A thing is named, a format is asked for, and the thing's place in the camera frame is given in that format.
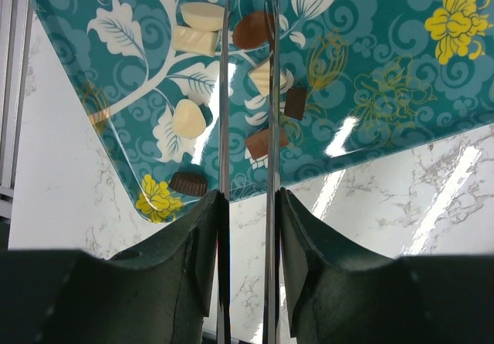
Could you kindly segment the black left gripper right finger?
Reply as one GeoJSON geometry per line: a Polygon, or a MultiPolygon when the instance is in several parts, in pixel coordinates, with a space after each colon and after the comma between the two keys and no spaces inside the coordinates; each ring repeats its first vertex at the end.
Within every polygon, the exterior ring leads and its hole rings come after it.
{"type": "Polygon", "coordinates": [[[299,343],[491,343],[493,257],[388,258],[279,193],[289,330],[299,343]]]}

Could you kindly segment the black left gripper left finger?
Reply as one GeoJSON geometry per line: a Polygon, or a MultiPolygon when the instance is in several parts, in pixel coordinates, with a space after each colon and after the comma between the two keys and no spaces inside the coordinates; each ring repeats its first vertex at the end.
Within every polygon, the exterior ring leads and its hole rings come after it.
{"type": "Polygon", "coordinates": [[[110,259],[1,254],[3,343],[199,343],[215,269],[217,191],[110,259]]]}

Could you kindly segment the metal tongs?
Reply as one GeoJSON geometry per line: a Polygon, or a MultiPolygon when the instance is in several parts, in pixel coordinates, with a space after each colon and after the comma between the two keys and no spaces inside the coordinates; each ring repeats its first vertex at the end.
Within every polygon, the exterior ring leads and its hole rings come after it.
{"type": "MultiPolygon", "coordinates": [[[[230,320],[230,157],[229,157],[229,77],[228,31],[230,2],[226,0],[221,32],[219,59],[219,136],[218,136],[218,190],[220,193],[218,246],[218,306],[216,314],[216,342],[232,341],[230,320]]],[[[279,150],[281,126],[279,122],[280,64],[279,64],[279,0],[266,0],[265,11],[274,18],[273,41],[269,43],[269,149],[266,203],[265,283],[263,302],[262,341],[280,342],[279,301],[279,222],[276,215],[280,190],[279,150]]]]}

